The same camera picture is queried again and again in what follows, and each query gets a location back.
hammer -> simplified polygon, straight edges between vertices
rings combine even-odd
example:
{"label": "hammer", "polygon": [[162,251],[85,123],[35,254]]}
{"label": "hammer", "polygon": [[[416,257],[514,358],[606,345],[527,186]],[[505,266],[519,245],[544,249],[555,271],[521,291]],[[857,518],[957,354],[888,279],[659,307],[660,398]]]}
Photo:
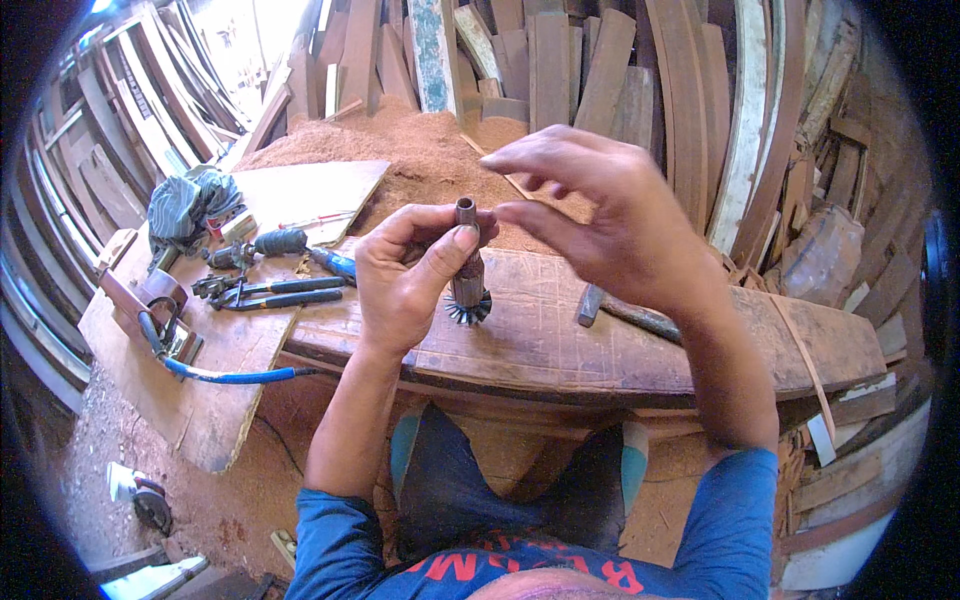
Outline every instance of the hammer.
{"label": "hammer", "polygon": [[577,311],[577,323],[584,327],[593,326],[597,312],[614,315],[617,319],[636,325],[650,333],[659,335],[668,342],[682,346],[680,330],[670,318],[652,311],[649,308],[628,304],[607,294],[603,289],[589,283],[580,297],[580,308]]}

blue hose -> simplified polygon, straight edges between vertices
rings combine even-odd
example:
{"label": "blue hose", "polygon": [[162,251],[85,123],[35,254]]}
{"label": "blue hose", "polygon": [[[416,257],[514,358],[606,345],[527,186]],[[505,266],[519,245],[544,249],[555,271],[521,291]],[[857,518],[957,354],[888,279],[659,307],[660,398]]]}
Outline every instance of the blue hose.
{"label": "blue hose", "polygon": [[320,369],[313,369],[311,367],[285,367],[283,369],[259,372],[216,372],[197,369],[196,367],[191,367],[190,365],[169,357],[163,359],[163,366],[177,375],[183,375],[191,379],[207,381],[209,383],[227,383],[233,385],[285,381],[287,379],[293,379],[298,375],[312,375],[321,372]]}

leg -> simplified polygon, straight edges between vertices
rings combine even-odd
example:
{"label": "leg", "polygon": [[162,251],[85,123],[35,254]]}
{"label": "leg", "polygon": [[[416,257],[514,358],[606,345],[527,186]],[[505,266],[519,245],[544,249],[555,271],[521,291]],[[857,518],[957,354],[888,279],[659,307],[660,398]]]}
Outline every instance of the leg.
{"label": "leg", "polygon": [[535,501],[544,531],[569,543],[616,554],[627,514],[646,471],[642,425],[627,422],[594,433]]}
{"label": "leg", "polygon": [[493,493],[467,436],[432,403],[400,419],[391,439],[390,471],[401,559],[449,546],[474,529],[540,524],[534,507]]}

sawdust pile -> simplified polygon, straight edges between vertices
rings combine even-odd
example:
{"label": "sawdust pile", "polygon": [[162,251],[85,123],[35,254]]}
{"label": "sawdust pile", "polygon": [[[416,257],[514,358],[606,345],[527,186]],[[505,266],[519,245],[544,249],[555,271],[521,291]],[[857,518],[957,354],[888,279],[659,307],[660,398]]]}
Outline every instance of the sawdust pile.
{"label": "sawdust pile", "polygon": [[[479,122],[479,111],[467,114],[466,131],[480,146],[495,150],[527,133],[525,123],[494,117]],[[363,235],[398,208],[409,204],[449,204],[471,196],[481,208],[493,208],[518,194],[502,177],[480,167],[478,155],[460,137],[460,128],[449,112],[420,113],[392,96],[380,99],[373,117],[362,111],[337,123],[298,123],[269,147],[243,158],[234,171],[248,171],[331,160],[391,162],[390,168],[349,235]],[[317,181],[317,190],[324,183]],[[576,195],[560,203],[538,193],[577,221],[586,221],[592,208]],[[553,253],[519,228],[501,228],[494,248]]]}

hand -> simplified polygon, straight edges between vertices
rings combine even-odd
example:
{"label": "hand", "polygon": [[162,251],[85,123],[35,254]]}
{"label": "hand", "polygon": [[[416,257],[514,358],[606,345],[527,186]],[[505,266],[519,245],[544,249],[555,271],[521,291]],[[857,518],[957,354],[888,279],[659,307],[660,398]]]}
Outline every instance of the hand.
{"label": "hand", "polygon": [[675,317],[726,292],[722,269],[645,150],[555,125],[480,164],[502,175],[527,174],[531,191],[552,180],[555,198],[577,191],[596,203],[588,225],[529,201],[501,204],[496,216],[524,228],[562,254],[580,278],[617,298]]}
{"label": "hand", "polygon": [[402,358],[430,330],[437,300],[477,245],[496,237],[490,210],[476,228],[455,228],[454,204],[408,204],[360,240],[357,290],[363,314],[361,344]]}

